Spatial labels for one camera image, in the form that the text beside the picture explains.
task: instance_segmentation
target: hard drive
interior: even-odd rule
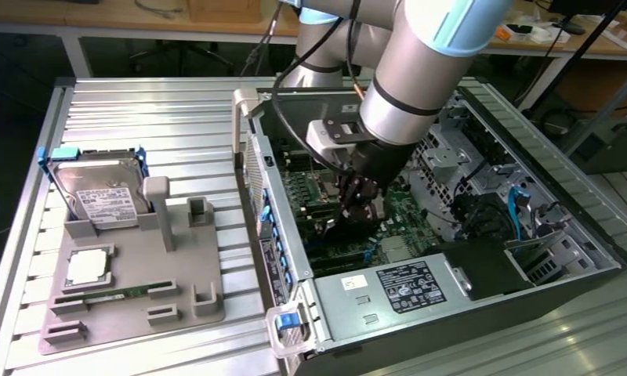
[[[89,219],[98,230],[136,226],[137,215],[150,211],[142,195],[142,149],[81,153],[76,147],[61,147],[53,150],[46,169],[70,214]]]

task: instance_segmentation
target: cardboard box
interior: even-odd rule
[[[188,0],[188,12],[193,22],[240,22],[263,20],[260,0]]]

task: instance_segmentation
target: office chair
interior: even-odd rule
[[[129,56],[129,65],[130,70],[134,73],[138,73],[142,69],[141,64],[138,63],[140,60],[146,59],[148,57],[161,55],[168,53],[169,51],[178,51],[178,76],[185,76],[185,55],[188,52],[192,52],[206,59],[213,60],[216,63],[221,63],[226,68],[228,76],[233,76],[233,64],[216,52],[218,51],[218,44],[212,42],[209,49],[202,49],[197,45],[196,42],[184,42],[184,41],[172,41],[165,43],[161,40],[156,40],[156,48],[144,51],[140,53],[133,54]]]

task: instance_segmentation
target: hard drive label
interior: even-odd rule
[[[137,219],[128,188],[77,190],[76,194],[93,223],[113,223]]]
[[[411,312],[445,301],[424,261],[379,270],[376,274],[396,313]]]

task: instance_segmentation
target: table leg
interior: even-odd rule
[[[564,68],[564,64],[567,64],[570,58],[571,57],[556,57],[555,59],[552,59],[552,62],[548,64],[546,71],[542,74],[542,77],[539,77],[536,83],[534,84],[534,87],[526,95],[523,102],[520,102],[519,110],[524,110],[526,108],[530,108],[534,105],[534,102],[536,102],[538,97],[543,94],[546,88],[558,76],[558,73],[560,73],[560,70]]]
[[[85,57],[84,46],[81,46],[80,36],[74,34],[62,34],[60,39],[62,39],[62,45],[65,46],[66,57],[69,59],[69,64],[72,65],[72,70],[74,71],[74,76],[77,78],[93,77],[88,58]]]

